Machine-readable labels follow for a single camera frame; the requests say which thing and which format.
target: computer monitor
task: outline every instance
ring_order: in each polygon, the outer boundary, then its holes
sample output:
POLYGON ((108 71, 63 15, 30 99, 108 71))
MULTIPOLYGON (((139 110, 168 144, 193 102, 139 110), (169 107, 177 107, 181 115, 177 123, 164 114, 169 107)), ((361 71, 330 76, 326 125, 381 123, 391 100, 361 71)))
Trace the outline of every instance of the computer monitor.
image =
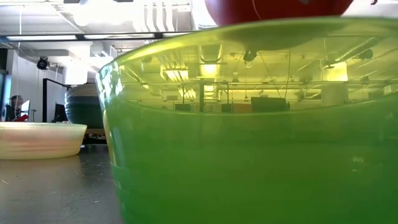
POLYGON ((29 117, 29 110, 30 110, 30 100, 26 101, 25 103, 22 104, 21 106, 21 116, 26 116, 29 117))

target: security camera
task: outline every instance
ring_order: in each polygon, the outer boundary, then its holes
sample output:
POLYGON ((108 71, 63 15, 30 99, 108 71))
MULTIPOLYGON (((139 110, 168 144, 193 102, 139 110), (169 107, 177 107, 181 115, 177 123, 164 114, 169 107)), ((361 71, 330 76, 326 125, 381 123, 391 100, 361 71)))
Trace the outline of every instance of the security camera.
POLYGON ((37 68, 40 70, 48 70, 50 68, 50 62, 48 57, 40 57, 37 62, 37 68))

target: red object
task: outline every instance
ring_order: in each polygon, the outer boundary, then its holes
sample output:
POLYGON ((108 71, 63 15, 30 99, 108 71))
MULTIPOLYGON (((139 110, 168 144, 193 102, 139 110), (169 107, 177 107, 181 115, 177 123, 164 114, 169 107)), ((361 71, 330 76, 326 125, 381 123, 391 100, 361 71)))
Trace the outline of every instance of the red object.
POLYGON ((15 122, 24 122, 24 121, 26 121, 28 118, 29 118, 29 117, 28 117, 26 114, 24 114, 23 116, 21 116, 20 118, 15 119, 14 121, 15 121, 15 122))
POLYGON ((219 26, 293 17, 340 16, 353 0, 205 0, 219 26))

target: green glass bowl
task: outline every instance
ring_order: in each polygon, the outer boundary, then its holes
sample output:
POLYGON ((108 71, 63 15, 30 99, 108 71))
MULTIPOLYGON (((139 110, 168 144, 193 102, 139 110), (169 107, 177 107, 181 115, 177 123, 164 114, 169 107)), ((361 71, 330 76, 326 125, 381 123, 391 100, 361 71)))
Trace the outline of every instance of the green glass bowl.
POLYGON ((398 23, 319 18, 146 45, 96 77, 128 223, 395 223, 398 23))

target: red item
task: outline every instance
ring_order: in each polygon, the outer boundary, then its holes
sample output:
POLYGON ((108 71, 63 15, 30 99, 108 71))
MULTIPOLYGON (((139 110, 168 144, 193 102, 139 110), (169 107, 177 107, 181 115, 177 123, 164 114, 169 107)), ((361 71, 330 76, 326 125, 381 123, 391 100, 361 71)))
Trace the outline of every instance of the red item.
POLYGON ((353 0, 205 0, 219 26, 293 17, 340 16, 353 0))
POLYGON ((21 117, 15 119, 14 121, 15 121, 15 122, 24 122, 24 121, 26 121, 28 118, 29 118, 29 117, 28 117, 26 114, 24 114, 23 116, 21 116, 21 117))

